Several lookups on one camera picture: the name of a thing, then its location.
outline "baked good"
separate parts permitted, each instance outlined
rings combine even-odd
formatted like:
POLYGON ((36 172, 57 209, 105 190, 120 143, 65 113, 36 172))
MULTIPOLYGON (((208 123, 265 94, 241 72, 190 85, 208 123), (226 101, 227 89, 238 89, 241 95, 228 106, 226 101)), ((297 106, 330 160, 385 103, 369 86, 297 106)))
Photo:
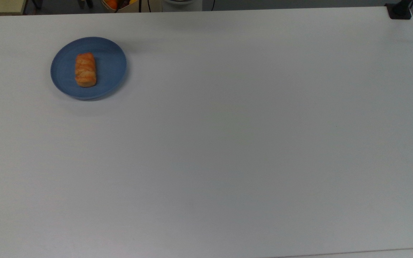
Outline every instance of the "baked good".
POLYGON ((74 71, 77 85, 92 87, 96 83, 95 58, 92 53, 78 54, 76 57, 76 69, 74 71))

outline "plate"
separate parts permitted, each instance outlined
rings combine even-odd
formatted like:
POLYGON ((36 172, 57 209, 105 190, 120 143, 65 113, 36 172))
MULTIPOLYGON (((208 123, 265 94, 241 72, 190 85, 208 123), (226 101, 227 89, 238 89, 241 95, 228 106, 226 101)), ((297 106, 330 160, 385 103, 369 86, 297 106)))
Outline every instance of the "plate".
POLYGON ((109 39, 87 37, 64 46, 54 57, 51 78, 55 86, 77 99, 94 99, 115 90, 125 75, 127 59, 122 49, 109 39), (77 85, 74 69, 77 54, 92 52, 96 64, 96 84, 89 88, 77 85))

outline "table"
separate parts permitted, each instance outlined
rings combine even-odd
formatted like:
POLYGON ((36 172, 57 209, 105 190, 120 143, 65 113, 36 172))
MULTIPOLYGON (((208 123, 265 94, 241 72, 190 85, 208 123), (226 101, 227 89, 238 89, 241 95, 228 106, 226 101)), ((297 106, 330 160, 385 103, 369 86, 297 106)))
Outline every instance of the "table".
POLYGON ((27 0, 0 0, 0 15, 22 15, 27 0))
POLYGON ((413 19, 385 7, 0 17, 0 257, 403 248, 413 19), (128 57, 98 101, 49 76, 86 36, 128 57))

